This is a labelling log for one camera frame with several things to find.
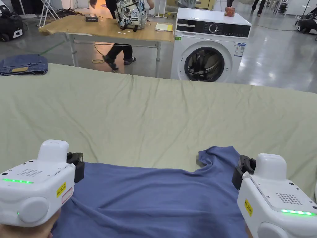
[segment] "bed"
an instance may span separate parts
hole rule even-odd
[[[87,162],[194,171],[198,151],[234,146],[279,154],[311,198],[317,168],[317,95],[49,64],[44,76],[1,78],[1,171],[65,140]]]

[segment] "yellow label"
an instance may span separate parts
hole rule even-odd
[[[57,197],[59,197],[66,189],[66,182],[62,184],[62,186],[60,186],[60,188],[56,191],[56,195]]]
[[[173,26],[172,26],[172,25],[168,25],[168,26],[167,26],[167,30],[168,30],[168,31],[172,31],[172,30],[173,30]]]
[[[27,71],[29,67],[16,68],[12,70],[12,73]]]
[[[245,209],[248,211],[249,215],[252,216],[253,209],[247,199],[244,202],[244,206]]]

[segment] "gray concrete floor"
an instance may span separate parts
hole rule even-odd
[[[221,2],[224,10],[226,3]],[[294,31],[294,16],[274,17],[266,9],[261,17],[250,14],[251,6],[234,2],[236,12],[252,23],[249,43],[244,51],[238,74],[234,75],[236,83],[265,85],[271,87],[291,88],[295,90],[317,93],[317,35],[302,34]],[[220,10],[218,1],[215,10]],[[153,21],[175,22],[175,19],[154,18]],[[27,22],[29,27],[25,36],[8,43],[0,43],[0,59],[27,53],[42,53],[64,41],[62,35],[42,36],[39,34],[34,20]],[[96,46],[106,54],[111,46]],[[89,69],[111,71],[106,63],[93,64],[93,59],[101,59],[101,55],[93,45],[76,45],[79,66]],[[161,78],[169,78],[171,70],[173,44],[162,43],[160,63]],[[119,73],[155,76],[156,50],[149,48],[133,48],[137,61],[129,66],[123,65],[123,54],[116,59]],[[50,63],[72,65],[72,57],[68,43],[63,43],[44,54]]]

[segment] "control knob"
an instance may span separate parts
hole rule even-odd
[[[214,24],[214,23],[211,24],[209,26],[209,31],[210,31],[210,33],[216,33],[218,31],[218,26],[216,24]]]

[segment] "yellow notepad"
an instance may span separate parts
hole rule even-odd
[[[155,30],[173,31],[173,25],[166,25],[166,24],[157,23]]]

